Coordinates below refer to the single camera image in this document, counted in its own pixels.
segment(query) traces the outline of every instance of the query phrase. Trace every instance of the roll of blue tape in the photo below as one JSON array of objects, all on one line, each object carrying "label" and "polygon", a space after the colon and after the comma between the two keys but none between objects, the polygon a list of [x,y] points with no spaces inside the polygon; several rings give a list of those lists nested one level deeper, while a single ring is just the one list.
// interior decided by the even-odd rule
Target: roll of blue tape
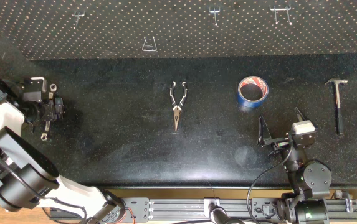
[{"label": "roll of blue tape", "polygon": [[238,86],[238,102],[241,106],[245,106],[246,108],[256,108],[264,102],[268,92],[268,85],[262,78],[256,76],[246,77],[240,81]]}]

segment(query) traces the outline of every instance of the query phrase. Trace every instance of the wooden floor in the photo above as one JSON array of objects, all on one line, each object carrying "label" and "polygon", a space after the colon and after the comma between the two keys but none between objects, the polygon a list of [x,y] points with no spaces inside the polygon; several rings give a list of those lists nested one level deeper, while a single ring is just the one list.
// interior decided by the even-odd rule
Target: wooden floor
[{"label": "wooden floor", "polygon": [[[178,197],[176,194],[166,194],[165,196],[159,196],[159,197],[151,197],[148,195],[150,198],[195,198],[193,197],[193,190],[188,191],[191,193],[188,193],[187,195],[185,194],[186,191],[182,191],[180,197]],[[119,192],[114,192],[117,194],[119,197],[127,197],[128,193],[119,193]],[[242,194],[241,196],[238,197],[238,191],[234,191],[234,193],[229,193],[229,194],[223,194],[222,190],[216,190],[215,194],[217,197],[220,198],[244,198],[245,194]],[[255,191],[255,195],[253,197],[260,197],[260,194],[263,194],[264,197],[278,197],[280,195],[281,191],[273,191],[272,194],[267,194],[266,196],[265,191]],[[203,198],[204,195],[200,194],[198,192],[198,196],[196,198]],[[7,223],[7,224],[15,224],[15,223],[36,223],[36,224],[42,224],[42,223],[55,223],[53,221],[50,221],[48,217],[44,214],[41,208],[35,208],[33,210],[28,210],[28,209],[22,209],[19,212],[6,212],[4,209],[0,207],[0,223]],[[168,223],[168,222],[148,222],[147,224],[152,224],[152,223]]]}]

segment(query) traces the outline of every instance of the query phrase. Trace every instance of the pegboard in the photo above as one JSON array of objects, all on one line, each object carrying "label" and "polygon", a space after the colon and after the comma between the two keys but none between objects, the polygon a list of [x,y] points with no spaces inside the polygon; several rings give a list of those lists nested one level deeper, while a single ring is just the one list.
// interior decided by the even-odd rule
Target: pegboard
[{"label": "pegboard", "polygon": [[357,1],[3,0],[0,31],[28,59],[355,53]]}]

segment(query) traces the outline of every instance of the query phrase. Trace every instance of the black table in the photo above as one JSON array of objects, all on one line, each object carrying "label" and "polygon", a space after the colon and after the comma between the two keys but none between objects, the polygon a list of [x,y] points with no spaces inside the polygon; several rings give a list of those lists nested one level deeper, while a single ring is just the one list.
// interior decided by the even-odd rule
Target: black table
[{"label": "black table", "polygon": [[[317,126],[317,141],[307,149],[332,170],[332,187],[357,188],[357,54],[283,55],[232,58],[32,61],[32,76],[58,85],[65,119],[51,125],[51,140],[41,128],[25,138],[48,156],[61,175],[99,187],[246,188],[281,161],[257,147],[258,117],[273,137],[290,130],[298,107]],[[10,71],[19,78],[25,68]],[[247,76],[262,77],[270,93],[264,104],[243,113],[236,90]],[[345,136],[336,135],[333,77],[341,85]],[[169,101],[172,81],[187,81],[188,98],[174,131]],[[182,88],[176,89],[181,97]],[[288,187],[283,168],[257,184]]]}]

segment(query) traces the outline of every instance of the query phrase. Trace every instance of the hammer handle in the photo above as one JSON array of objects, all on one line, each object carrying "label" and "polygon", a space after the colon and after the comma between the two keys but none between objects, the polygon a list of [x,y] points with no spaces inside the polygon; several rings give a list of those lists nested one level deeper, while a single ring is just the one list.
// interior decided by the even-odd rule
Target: hammer handle
[{"label": "hammer handle", "polygon": [[341,115],[341,108],[338,108],[337,122],[338,122],[338,135],[343,135],[343,117]]}]

